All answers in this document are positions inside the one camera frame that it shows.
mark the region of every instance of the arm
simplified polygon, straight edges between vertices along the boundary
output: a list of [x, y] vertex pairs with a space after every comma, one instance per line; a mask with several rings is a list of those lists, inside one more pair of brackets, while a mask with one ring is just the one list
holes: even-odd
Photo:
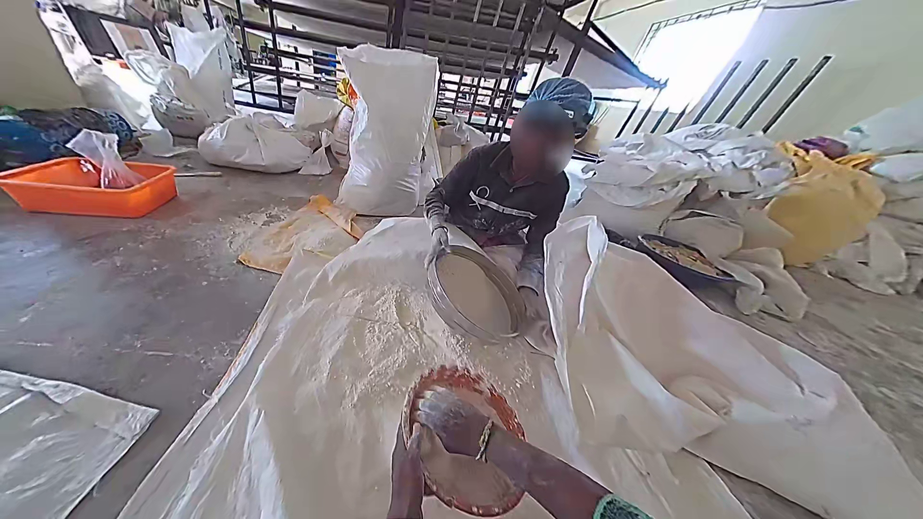
[[[416, 404], [416, 420], [433, 429], [450, 453], [475, 456], [488, 418], [455, 393], [436, 388]], [[491, 428], [486, 459], [529, 492], [556, 519], [591, 519], [609, 494], [599, 483], [549, 453], [521, 441], [500, 425]]]
[[391, 505], [388, 519], [423, 519], [423, 462], [420, 460], [419, 426], [405, 448], [401, 427], [391, 455]]
[[449, 205], [458, 199], [466, 199], [474, 176], [481, 168], [480, 148], [471, 150], [458, 161], [445, 178], [426, 195], [424, 209], [430, 230], [445, 225], [449, 215]]
[[591, 519], [609, 491], [583, 472], [494, 426], [486, 457], [556, 519]]
[[525, 247], [522, 250], [519, 269], [516, 273], [516, 286], [527, 287], [541, 294], [545, 279], [545, 236], [555, 230], [557, 219], [564, 210], [564, 198], [554, 207], [544, 211], [535, 218], [525, 235]]

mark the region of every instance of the person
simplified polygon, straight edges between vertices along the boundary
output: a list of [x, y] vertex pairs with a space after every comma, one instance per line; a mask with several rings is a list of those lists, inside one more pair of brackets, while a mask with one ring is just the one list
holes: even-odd
[[[534, 101], [516, 115], [509, 141], [475, 148], [426, 196], [432, 247], [426, 266], [449, 250], [447, 223], [480, 247], [523, 244], [516, 285], [534, 308], [543, 291], [545, 236], [557, 225], [569, 183], [564, 166], [574, 149], [568, 113]], [[525, 237], [521, 232], [526, 230]]]
[[420, 458], [421, 425], [430, 428], [449, 453], [475, 456], [496, 465], [556, 519], [651, 519], [583, 472], [509, 434], [476, 407], [436, 388], [414, 405], [414, 431], [404, 445], [401, 428], [391, 456], [388, 519], [422, 519], [426, 483]]

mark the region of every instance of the hand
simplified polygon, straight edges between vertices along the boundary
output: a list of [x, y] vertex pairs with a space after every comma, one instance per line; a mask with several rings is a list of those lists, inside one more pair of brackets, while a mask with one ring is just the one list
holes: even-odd
[[391, 454], [391, 505], [388, 518], [422, 518], [425, 486], [423, 461], [420, 459], [420, 426], [414, 424], [410, 444], [406, 447], [402, 427], [398, 426], [398, 439]]
[[429, 265], [436, 261], [443, 254], [449, 253], [449, 229], [444, 226], [439, 226], [433, 229], [432, 245], [429, 249], [429, 254], [426, 255], [426, 260], [424, 261], [424, 266], [429, 268]]
[[414, 418], [433, 430], [453, 454], [476, 456], [489, 418], [451, 390], [434, 388], [414, 404]]

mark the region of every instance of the window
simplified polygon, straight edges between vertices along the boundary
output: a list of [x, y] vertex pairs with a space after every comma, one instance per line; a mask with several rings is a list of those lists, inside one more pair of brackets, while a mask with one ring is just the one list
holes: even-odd
[[[648, 76], [666, 79], [654, 110], [680, 112], [695, 105], [747, 38], [762, 12], [762, 0], [719, 6], [653, 24], [635, 57]], [[643, 89], [617, 93], [623, 99], [653, 97]]]

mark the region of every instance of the metal bowl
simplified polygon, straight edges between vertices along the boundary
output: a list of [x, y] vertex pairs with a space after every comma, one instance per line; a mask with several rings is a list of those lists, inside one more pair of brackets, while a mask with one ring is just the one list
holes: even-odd
[[[506, 301], [507, 309], [509, 310], [509, 324], [511, 328], [509, 333], [496, 334], [489, 332], [468, 320], [468, 318], [455, 308], [455, 305], [452, 304], [449, 297], [446, 295], [446, 291], [442, 288], [437, 269], [439, 262], [449, 254], [461, 256], [476, 264], [484, 271], [487, 279], [497, 287], [500, 295], [503, 296], [503, 300]], [[516, 285], [513, 284], [506, 273], [488, 257], [471, 248], [452, 245], [449, 246], [449, 254], [437, 258], [436, 261], [433, 261], [429, 265], [429, 269], [426, 271], [426, 278], [429, 281], [430, 299], [433, 301], [433, 308], [436, 309], [436, 313], [439, 314], [442, 320], [446, 321], [446, 324], [455, 332], [480, 339], [487, 343], [498, 343], [503, 339], [519, 335], [520, 327], [525, 320], [525, 302], [522, 301], [519, 290], [516, 289]]]

